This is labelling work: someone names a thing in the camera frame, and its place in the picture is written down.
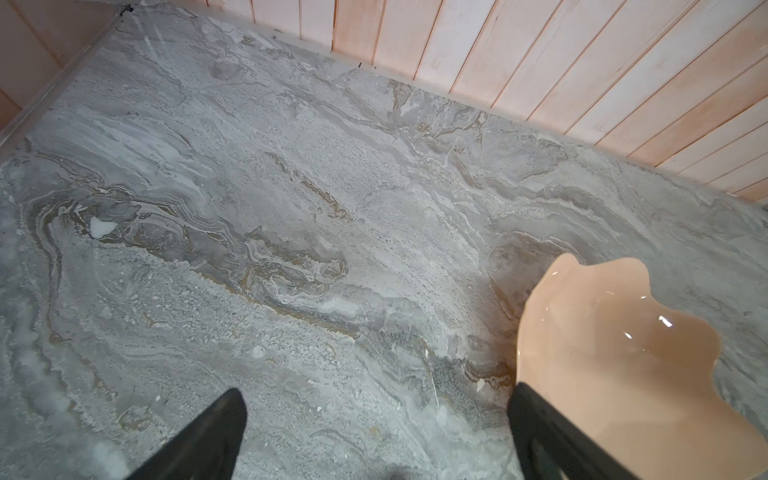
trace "wall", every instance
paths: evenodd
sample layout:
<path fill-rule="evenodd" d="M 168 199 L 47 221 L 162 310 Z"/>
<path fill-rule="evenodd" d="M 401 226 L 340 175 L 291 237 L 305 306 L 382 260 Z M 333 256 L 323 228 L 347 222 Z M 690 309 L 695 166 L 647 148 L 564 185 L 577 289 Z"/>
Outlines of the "wall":
<path fill-rule="evenodd" d="M 0 130 L 109 26 L 118 7 L 0 0 Z"/>
<path fill-rule="evenodd" d="M 513 120 L 768 201 L 761 0 L 198 0 Z"/>

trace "marble veining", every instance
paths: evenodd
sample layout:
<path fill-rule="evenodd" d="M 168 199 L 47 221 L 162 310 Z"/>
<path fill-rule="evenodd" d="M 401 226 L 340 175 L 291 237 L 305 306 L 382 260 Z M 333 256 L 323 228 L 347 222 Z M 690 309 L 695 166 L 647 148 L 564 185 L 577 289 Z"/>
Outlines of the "marble veining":
<path fill-rule="evenodd" d="M 0 476 L 122 478 L 228 386 L 237 478 L 521 478 L 552 260 L 637 257 L 768 434 L 768 217 L 170 5 L 0 166 Z"/>

